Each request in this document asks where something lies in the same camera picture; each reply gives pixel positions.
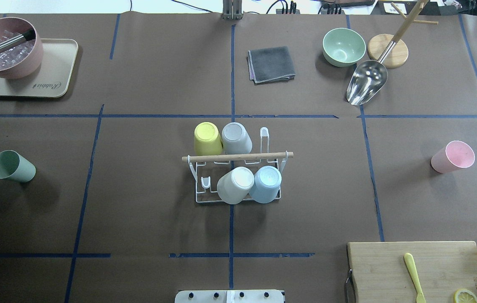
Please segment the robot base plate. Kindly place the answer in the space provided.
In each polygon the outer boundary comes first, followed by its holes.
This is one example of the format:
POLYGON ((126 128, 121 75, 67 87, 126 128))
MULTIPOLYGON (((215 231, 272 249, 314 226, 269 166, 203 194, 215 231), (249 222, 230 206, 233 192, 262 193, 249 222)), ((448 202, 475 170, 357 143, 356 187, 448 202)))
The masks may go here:
POLYGON ((276 289, 261 290, 184 290, 175 303, 284 303, 285 293, 276 289))

